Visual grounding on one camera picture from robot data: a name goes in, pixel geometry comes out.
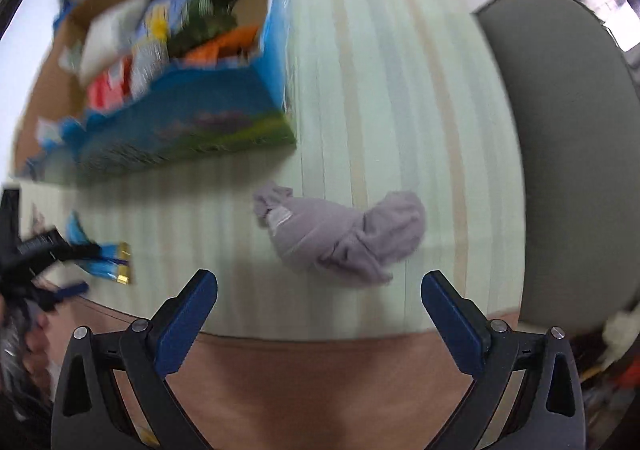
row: crumpled towel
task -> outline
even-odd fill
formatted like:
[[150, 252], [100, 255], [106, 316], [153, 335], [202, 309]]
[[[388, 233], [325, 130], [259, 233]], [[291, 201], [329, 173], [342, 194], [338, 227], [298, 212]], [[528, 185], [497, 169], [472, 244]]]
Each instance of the crumpled towel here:
[[280, 258], [294, 269], [328, 269], [351, 283], [383, 284], [385, 266], [411, 255], [425, 229], [414, 192], [389, 192], [364, 213], [324, 199], [293, 197], [269, 183], [254, 194], [254, 212], [266, 221]]

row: light green tablecloth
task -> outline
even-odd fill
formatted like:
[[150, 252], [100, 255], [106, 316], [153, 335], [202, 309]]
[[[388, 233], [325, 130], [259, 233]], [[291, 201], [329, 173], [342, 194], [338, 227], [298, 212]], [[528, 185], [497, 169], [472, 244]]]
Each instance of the light green tablecloth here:
[[[420, 282], [440, 269], [484, 313], [517, 309], [525, 240], [518, 142], [494, 59], [464, 1], [291, 3], [298, 149], [62, 191], [89, 236], [132, 246], [133, 284], [92, 278], [89, 298], [149, 317], [204, 267], [220, 286], [207, 332], [377, 337], [433, 328]], [[346, 289], [294, 274], [252, 213], [252, 192], [268, 179], [361, 209], [388, 191], [415, 191], [427, 211], [424, 242], [393, 267], [386, 287]]]

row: orange package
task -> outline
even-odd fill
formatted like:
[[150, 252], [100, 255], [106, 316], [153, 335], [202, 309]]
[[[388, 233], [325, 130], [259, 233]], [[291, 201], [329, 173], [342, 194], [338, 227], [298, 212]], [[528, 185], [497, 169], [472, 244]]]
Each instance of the orange package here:
[[254, 45], [257, 33], [257, 25], [238, 27], [187, 52], [184, 59], [196, 65], [215, 64], [219, 58], [237, 56], [249, 50]]

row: blue gripper pad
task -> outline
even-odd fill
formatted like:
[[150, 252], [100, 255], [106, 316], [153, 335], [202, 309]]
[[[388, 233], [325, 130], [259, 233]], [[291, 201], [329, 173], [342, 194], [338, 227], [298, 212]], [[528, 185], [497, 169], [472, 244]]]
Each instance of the blue gripper pad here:
[[485, 316], [471, 300], [463, 299], [440, 271], [423, 277], [420, 292], [422, 305], [460, 372], [477, 378], [491, 345]]
[[91, 242], [84, 229], [80, 226], [78, 214], [72, 211], [66, 221], [66, 240], [71, 244], [86, 244]]
[[87, 282], [78, 282], [67, 287], [61, 287], [54, 293], [54, 299], [57, 302], [62, 302], [67, 298], [85, 294], [89, 291], [89, 284]]
[[147, 345], [162, 378], [180, 369], [217, 297], [216, 277], [200, 269], [180, 294], [164, 302], [151, 318]]

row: white package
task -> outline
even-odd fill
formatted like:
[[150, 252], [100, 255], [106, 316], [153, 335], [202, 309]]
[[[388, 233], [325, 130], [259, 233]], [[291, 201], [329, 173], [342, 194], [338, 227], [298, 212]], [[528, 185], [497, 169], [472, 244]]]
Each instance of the white package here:
[[125, 0], [97, 16], [89, 26], [82, 48], [78, 78], [88, 86], [131, 47], [131, 36], [151, 0]]

